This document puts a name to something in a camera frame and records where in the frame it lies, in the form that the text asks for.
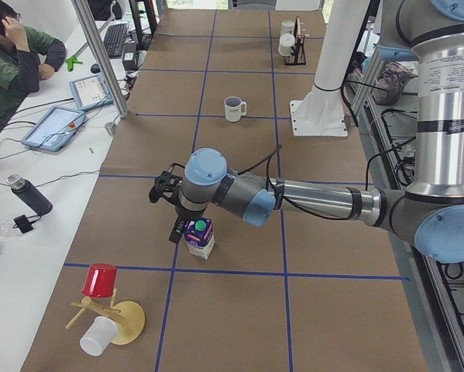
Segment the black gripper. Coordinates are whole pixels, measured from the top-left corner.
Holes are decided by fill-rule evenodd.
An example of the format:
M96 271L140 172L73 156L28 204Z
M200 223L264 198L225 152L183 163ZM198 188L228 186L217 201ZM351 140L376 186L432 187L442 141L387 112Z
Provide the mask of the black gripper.
M185 223L200 219L205 213L206 208L193 211L185 208L183 205L176 205L175 211L177 213L177 219L174 223L169 236L169 241L178 244L185 233Z

